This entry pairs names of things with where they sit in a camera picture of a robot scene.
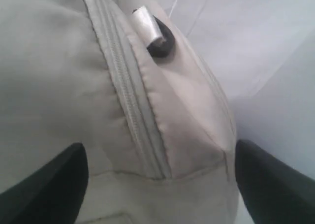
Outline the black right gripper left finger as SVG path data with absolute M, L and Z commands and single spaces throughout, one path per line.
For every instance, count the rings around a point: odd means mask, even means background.
M 88 185 L 87 154 L 74 143 L 0 195 L 2 224 L 73 224 Z

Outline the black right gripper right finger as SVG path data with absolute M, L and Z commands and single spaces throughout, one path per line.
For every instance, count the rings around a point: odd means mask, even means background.
M 238 140 L 235 176 L 256 224 L 313 224 L 315 181 L 250 140 Z

